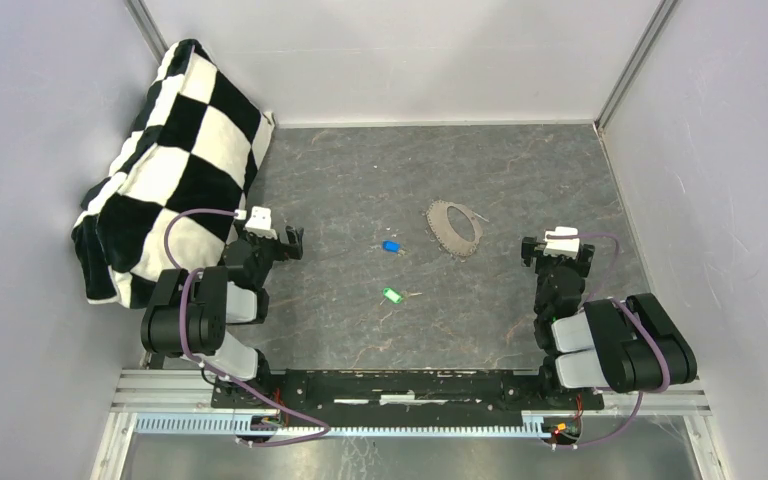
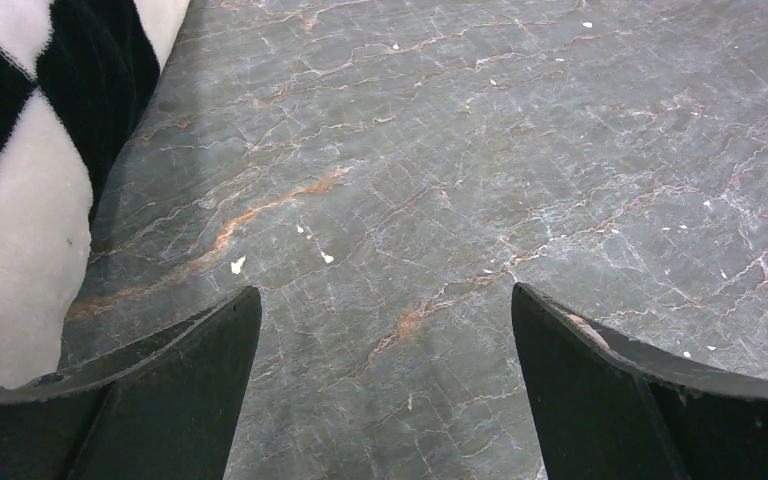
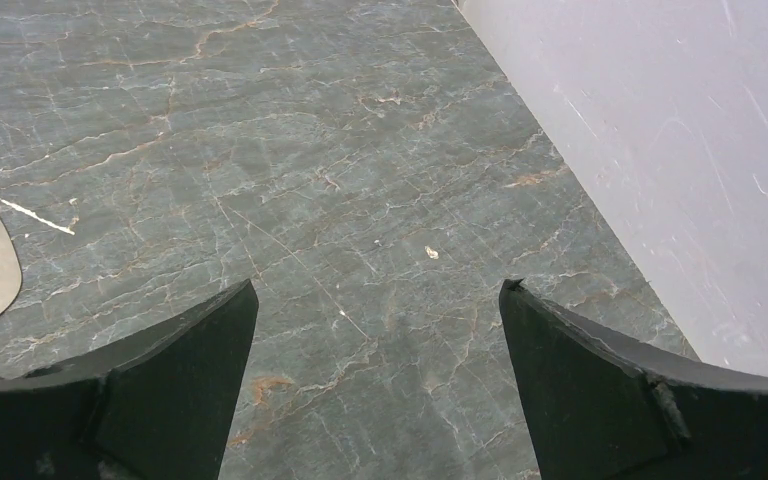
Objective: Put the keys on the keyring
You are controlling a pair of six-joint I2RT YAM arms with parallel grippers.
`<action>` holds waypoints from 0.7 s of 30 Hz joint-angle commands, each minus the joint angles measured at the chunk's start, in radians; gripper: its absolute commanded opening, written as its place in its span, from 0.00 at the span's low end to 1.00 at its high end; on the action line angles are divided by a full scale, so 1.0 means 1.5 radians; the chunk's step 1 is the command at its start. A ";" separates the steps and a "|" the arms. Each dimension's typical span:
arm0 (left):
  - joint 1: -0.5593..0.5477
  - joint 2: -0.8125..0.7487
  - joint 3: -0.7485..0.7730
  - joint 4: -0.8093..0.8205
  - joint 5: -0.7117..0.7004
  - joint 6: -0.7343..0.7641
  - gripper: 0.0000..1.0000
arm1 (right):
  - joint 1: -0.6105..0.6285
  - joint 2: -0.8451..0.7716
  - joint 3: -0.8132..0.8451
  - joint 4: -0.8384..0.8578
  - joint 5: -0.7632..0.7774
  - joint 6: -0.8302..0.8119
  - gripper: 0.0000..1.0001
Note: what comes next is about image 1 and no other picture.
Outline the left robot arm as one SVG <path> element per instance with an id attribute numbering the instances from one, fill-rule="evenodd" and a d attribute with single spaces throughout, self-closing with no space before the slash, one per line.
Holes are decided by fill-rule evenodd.
<path id="1" fill-rule="evenodd" d="M 303 257 L 304 230 L 285 228 L 286 240 L 238 230 L 219 264 L 207 267 L 184 283 L 188 272 L 167 269 L 145 309 L 140 339 L 153 355 L 193 360 L 200 368 L 212 365 L 221 385 L 238 378 L 235 392 L 250 407 L 262 407 L 276 390 L 262 352 L 232 338 L 230 326 L 262 324 L 270 296 L 266 280 L 276 262 Z"/>

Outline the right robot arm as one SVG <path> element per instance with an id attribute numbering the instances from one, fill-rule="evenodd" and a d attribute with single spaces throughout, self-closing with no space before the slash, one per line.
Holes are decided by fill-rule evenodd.
<path id="1" fill-rule="evenodd" d="M 521 242 L 522 262 L 537 276 L 535 340 L 547 355 L 540 400 L 562 408 L 582 389 L 660 393 L 694 381 L 695 353 L 654 294 L 597 299 L 585 291 L 595 254 L 588 238 L 557 228 Z"/>

